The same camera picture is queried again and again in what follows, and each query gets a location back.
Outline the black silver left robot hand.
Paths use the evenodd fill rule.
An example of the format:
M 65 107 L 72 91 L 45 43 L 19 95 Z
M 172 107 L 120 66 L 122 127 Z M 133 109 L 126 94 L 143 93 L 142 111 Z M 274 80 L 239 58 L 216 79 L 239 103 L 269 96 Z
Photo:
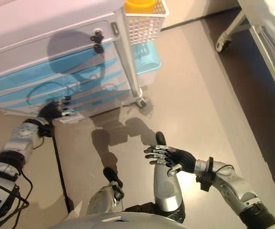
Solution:
M 38 112 L 38 117 L 47 121 L 52 121 L 60 118 L 75 117 L 78 112 L 68 106 L 71 103 L 71 96 L 51 100 L 46 103 Z

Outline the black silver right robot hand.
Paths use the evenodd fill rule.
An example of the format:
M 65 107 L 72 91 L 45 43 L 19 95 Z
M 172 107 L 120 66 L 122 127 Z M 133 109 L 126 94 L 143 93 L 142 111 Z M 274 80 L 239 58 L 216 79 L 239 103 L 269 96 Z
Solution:
M 196 158 L 189 152 L 171 146 L 155 145 L 144 150 L 145 158 L 151 159 L 151 165 L 168 168 L 167 176 L 173 177 L 178 172 L 194 173 Z

